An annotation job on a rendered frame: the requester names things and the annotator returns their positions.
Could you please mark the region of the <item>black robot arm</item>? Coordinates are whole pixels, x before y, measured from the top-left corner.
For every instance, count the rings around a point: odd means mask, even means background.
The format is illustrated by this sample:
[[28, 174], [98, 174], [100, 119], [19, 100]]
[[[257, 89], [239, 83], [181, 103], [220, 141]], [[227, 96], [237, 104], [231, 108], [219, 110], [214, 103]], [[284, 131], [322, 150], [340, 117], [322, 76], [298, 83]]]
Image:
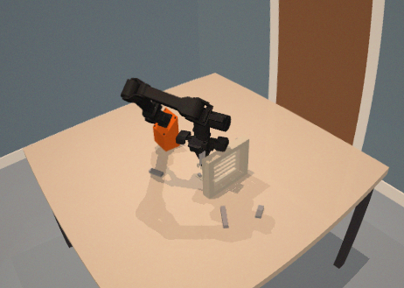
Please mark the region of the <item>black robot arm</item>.
[[[185, 117], [186, 120], [193, 122], [198, 128], [213, 128], [227, 132], [231, 125], [231, 117], [212, 111], [213, 105], [199, 97], [178, 97], [165, 93], [150, 84], [140, 81], [138, 78], [127, 79], [127, 82], [121, 93], [121, 97], [126, 102], [135, 103], [142, 109], [142, 116], [148, 123], [158, 123], [159, 126], [167, 128], [172, 114], [165, 113], [161, 109], [164, 106], [175, 109]], [[162, 105], [163, 104], [163, 105]], [[206, 105], [206, 108], [204, 106]], [[208, 151], [210, 139], [204, 132], [203, 135], [194, 133], [189, 142], [190, 151], [201, 154]]]

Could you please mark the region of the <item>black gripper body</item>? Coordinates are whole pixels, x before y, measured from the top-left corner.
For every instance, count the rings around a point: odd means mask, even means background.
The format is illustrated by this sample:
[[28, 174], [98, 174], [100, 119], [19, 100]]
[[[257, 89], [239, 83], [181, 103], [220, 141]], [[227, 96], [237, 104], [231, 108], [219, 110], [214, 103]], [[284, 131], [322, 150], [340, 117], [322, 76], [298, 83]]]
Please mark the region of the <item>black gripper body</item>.
[[[214, 150], [216, 151], [226, 151], [227, 146], [229, 145], [229, 139], [227, 137], [218, 137], [218, 138], [214, 138], [214, 137], [210, 137], [211, 133], [210, 133], [210, 128], [207, 126], [205, 128], [198, 128], [196, 126], [194, 126], [193, 124], [193, 129], [192, 131], [198, 132], [199, 134], [202, 134], [205, 132], [209, 139], [210, 139], [210, 147], [209, 148], [214, 148]], [[191, 132], [187, 131], [187, 130], [181, 130], [178, 135], [176, 136], [176, 143], [177, 144], [185, 144], [185, 140], [188, 140], [188, 143], [191, 141], [192, 137], [191, 136]]]

